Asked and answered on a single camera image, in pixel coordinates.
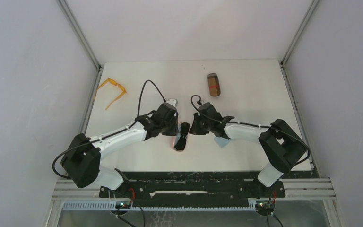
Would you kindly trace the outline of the black sunglasses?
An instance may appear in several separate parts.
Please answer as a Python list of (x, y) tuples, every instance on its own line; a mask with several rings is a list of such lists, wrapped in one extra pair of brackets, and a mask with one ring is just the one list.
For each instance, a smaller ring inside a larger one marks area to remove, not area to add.
[(179, 133), (176, 136), (173, 149), (176, 151), (184, 151), (187, 143), (187, 136), (190, 130), (190, 124), (183, 122), (179, 126)]

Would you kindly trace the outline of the pink glasses case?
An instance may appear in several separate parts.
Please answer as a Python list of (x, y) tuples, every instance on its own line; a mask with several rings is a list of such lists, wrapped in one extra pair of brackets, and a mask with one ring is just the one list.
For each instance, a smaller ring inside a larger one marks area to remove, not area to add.
[[(178, 125), (177, 125), (177, 134), (179, 133), (179, 126), (180, 126), (180, 124), (181, 123), (178, 123)], [(173, 149), (173, 147), (174, 147), (174, 143), (175, 143), (175, 140), (176, 140), (176, 136), (173, 136), (173, 138), (172, 138), (172, 142), (171, 142), (171, 148)]]

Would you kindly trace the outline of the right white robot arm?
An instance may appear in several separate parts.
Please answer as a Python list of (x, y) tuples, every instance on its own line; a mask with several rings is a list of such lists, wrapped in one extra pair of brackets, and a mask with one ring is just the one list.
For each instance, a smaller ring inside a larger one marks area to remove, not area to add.
[(233, 116), (222, 116), (210, 102), (196, 101), (192, 105), (196, 112), (190, 134), (212, 133), (220, 147), (231, 140), (253, 142), (262, 147), (268, 163), (255, 180), (263, 187), (273, 186), (284, 174), (309, 158), (308, 146), (282, 119), (262, 126), (236, 121)]

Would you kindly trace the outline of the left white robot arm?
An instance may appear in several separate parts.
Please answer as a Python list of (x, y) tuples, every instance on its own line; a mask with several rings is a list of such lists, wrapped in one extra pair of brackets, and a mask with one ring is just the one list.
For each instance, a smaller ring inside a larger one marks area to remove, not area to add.
[(103, 166), (101, 161), (128, 145), (160, 134), (176, 136), (177, 123), (177, 99), (169, 99), (156, 111), (137, 116), (133, 123), (121, 129), (93, 137), (83, 133), (75, 136), (60, 164), (78, 188), (94, 184), (116, 190), (126, 184), (127, 178), (120, 170)]

